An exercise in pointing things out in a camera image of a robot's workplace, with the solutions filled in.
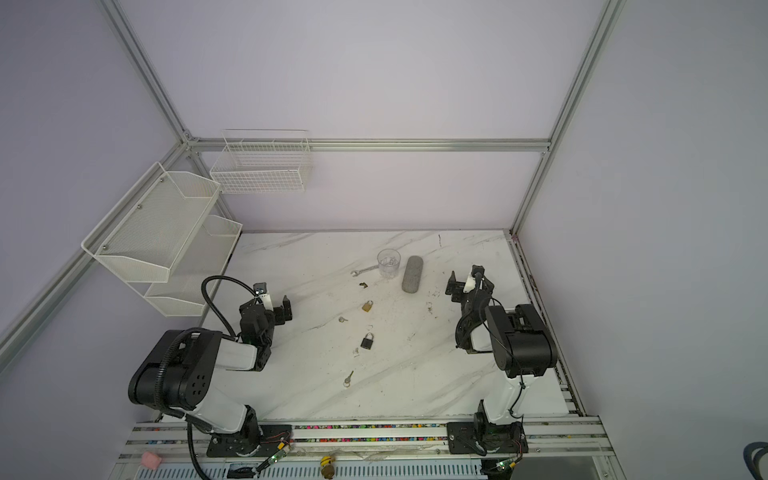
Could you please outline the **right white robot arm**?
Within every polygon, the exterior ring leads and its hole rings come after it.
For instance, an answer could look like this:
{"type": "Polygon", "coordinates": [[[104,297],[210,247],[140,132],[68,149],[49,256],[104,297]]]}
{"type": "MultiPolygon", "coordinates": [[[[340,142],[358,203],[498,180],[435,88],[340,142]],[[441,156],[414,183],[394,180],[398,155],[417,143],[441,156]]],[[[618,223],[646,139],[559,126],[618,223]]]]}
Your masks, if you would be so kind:
{"type": "Polygon", "coordinates": [[[455,344],[468,354],[491,354],[503,376],[499,389],[479,402],[473,418],[473,447],[496,450],[522,444],[522,407],[536,380],[559,360],[551,332],[531,304],[506,309],[494,297],[485,268],[474,265],[465,281],[452,274],[445,294],[461,307],[455,344]]]}

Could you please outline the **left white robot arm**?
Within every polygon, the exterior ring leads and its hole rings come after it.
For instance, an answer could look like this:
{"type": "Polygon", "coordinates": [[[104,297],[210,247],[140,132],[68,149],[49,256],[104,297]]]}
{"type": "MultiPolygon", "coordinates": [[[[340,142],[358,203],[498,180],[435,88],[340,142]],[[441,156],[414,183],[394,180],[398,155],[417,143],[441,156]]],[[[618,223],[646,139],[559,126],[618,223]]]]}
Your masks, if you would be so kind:
{"type": "Polygon", "coordinates": [[[130,402],[183,420],[190,431],[209,435],[209,452],[215,456],[245,457],[267,447],[285,447],[292,435],[290,426],[265,429],[255,408],[214,386],[213,376],[219,370],[263,371],[272,353],[275,329],[293,319],[290,299],[283,297],[275,305],[264,283],[250,286],[226,275],[206,277],[200,290],[225,330],[192,327],[166,331],[132,376],[130,402]],[[209,283],[221,281],[238,285],[250,295],[238,307],[238,329],[213,303],[208,291],[209,283]]]}

